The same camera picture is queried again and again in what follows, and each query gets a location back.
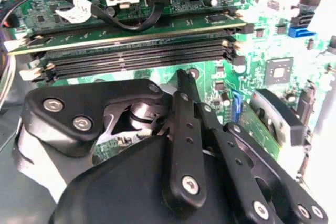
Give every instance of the white sticker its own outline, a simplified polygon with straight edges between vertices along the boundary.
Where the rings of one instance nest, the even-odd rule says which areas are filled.
[[[70,23],[83,23],[91,17],[92,2],[88,0],[73,0],[74,7],[70,10],[55,10],[55,12]]]

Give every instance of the blue sata port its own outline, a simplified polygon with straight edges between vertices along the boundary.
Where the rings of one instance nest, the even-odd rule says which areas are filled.
[[[239,122],[239,116],[241,114],[241,107],[243,103],[243,96],[239,91],[232,89],[233,103],[232,103],[232,120],[235,123]]]
[[[306,27],[293,26],[289,28],[288,36],[291,38],[302,38],[314,36],[316,33],[308,31]]]

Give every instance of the black plastic arm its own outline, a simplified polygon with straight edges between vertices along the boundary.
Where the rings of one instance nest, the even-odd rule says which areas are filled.
[[[249,160],[250,172],[258,178],[265,198],[273,205],[284,223],[328,223],[324,210],[248,132],[234,123],[226,124],[225,131],[231,133],[239,147],[244,150],[246,159]]]
[[[252,177],[243,151],[235,143],[234,137],[223,131],[215,111],[202,103],[197,107],[204,127],[203,145],[214,151],[223,166],[223,186],[239,223],[282,223],[268,206]]]
[[[156,104],[162,96],[162,90],[147,79],[45,87],[26,96],[22,122],[31,135],[68,156],[79,157],[90,152],[102,133],[106,107],[117,104],[123,111],[138,102]],[[62,109],[47,110],[47,99],[57,99]],[[74,126],[79,116],[89,120],[88,129]]]
[[[187,217],[203,206],[206,186],[201,125],[194,117],[194,102],[185,93],[174,93],[172,114],[165,127],[170,141],[162,195],[175,213]]]

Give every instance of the capacitor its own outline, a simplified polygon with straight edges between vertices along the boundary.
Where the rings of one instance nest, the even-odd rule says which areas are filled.
[[[204,0],[203,3],[205,6],[208,6],[208,7],[216,7],[219,1],[218,0]]]
[[[309,39],[308,40],[308,44],[307,44],[307,50],[311,50],[314,48],[314,40],[313,39]]]
[[[295,97],[294,94],[287,94],[286,95],[286,101],[289,102],[289,103],[295,102],[295,99],[296,99],[296,97]]]
[[[224,107],[229,107],[231,105],[231,100],[226,92],[220,95]]]

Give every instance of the screw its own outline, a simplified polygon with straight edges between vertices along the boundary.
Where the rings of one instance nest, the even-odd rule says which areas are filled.
[[[43,102],[43,107],[51,112],[59,112],[64,108],[64,105],[60,100],[50,98]]]
[[[305,216],[307,219],[310,219],[310,214],[308,210],[303,205],[298,205],[298,208],[303,216]]]
[[[189,101],[189,98],[185,93],[181,93],[180,96],[183,98],[183,100]]]
[[[207,111],[207,112],[211,112],[211,108],[209,105],[204,105],[204,109]]]
[[[311,206],[311,209],[313,210],[314,214],[316,214],[321,219],[324,219],[323,213],[320,209],[318,209],[316,206]]]
[[[74,127],[80,131],[88,131],[92,128],[91,120],[85,116],[76,117],[72,123],[74,124]]]
[[[182,178],[182,186],[188,193],[193,195],[198,194],[200,190],[197,181],[188,175]]]
[[[254,208],[254,211],[257,213],[257,215],[259,215],[264,220],[268,220],[269,213],[268,213],[267,208],[264,206],[263,203],[258,202],[258,201],[254,201],[253,202],[253,208]]]
[[[242,132],[242,130],[237,125],[233,125],[233,129],[238,133]]]
[[[148,87],[150,90],[152,90],[155,93],[158,93],[160,91],[160,88],[154,84],[149,84]]]

